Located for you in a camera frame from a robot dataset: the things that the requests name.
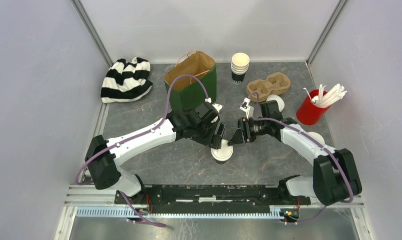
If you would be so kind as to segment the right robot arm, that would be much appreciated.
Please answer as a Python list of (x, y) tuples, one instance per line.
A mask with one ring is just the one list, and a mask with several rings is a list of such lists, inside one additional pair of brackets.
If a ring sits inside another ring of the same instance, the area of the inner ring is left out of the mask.
[(348, 149), (320, 143), (294, 119), (284, 118), (275, 100), (252, 107), (246, 97), (240, 110), (246, 116), (238, 119), (229, 146), (252, 143), (258, 136), (269, 135), (290, 146), (313, 167), (312, 177), (297, 175), (281, 181), (284, 186), (277, 191), (280, 202), (290, 204), (298, 196), (304, 196), (330, 206), (337, 202), (349, 203), (362, 193), (354, 156)]

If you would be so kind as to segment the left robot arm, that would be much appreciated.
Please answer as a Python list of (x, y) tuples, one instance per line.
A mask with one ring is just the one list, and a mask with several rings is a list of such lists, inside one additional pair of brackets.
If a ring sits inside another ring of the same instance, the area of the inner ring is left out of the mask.
[(95, 136), (84, 166), (97, 190), (114, 188), (134, 204), (145, 200), (146, 190), (137, 175), (122, 168), (132, 157), (157, 146), (190, 139), (211, 149), (220, 149), (225, 123), (220, 121), (222, 105), (204, 102), (195, 109), (178, 109), (137, 131), (115, 138)]

